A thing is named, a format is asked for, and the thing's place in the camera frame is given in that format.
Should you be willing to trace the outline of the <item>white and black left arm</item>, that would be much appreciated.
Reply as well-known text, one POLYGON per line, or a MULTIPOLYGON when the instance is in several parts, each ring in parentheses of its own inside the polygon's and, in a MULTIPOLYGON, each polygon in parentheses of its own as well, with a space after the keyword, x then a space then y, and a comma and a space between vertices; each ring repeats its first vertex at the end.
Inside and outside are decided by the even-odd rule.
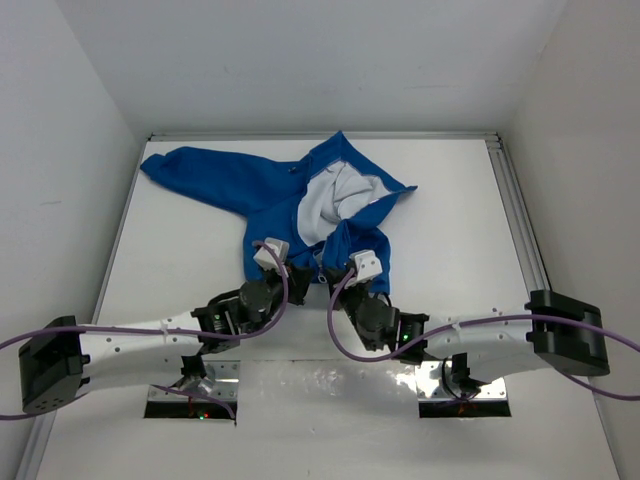
POLYGON ((157 321, 91 331, 72 316, 51 321, 18 350, 22 410, 42 415, 89 392, 131 385, 179 388, 206 377, 204 358, 236 348, 301 305, 313 272, 286 263, 204 307, 157 321))

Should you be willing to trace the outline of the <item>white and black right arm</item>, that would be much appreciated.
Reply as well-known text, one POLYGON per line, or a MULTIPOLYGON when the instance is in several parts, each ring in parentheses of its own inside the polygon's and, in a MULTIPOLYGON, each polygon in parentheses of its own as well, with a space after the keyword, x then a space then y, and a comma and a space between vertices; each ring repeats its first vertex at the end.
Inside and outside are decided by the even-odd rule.
POLYGON ((412 314, 373 294, 370 281, 353 271, 327 272, 328 311, 343 310, 369 363, 396 360, 419 366, 441 363, 442 387, 468 397, 515 373, 553 368, 571 376, 610 372, 598 307, 552 290, 534 290, 523 308, 497 313, 488 322, 464 317, 412 314))

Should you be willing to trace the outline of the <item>blue zip-up jacket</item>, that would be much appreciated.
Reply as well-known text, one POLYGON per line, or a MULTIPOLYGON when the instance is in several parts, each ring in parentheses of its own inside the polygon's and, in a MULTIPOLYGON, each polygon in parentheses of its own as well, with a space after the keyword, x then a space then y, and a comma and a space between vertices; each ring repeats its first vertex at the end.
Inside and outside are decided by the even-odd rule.
POLYGON ((289 245, 288 260, 313 277, 342 269, 351 254, 372 250, 382 271, 373 292, 391 290, 391 246, 379 226, 398 199, 412 192, 338 132, 297 161, 180 147, 154 154, 141 170, 159 186, 244 217, 244 273, 260 278, 253 242, 289 245))

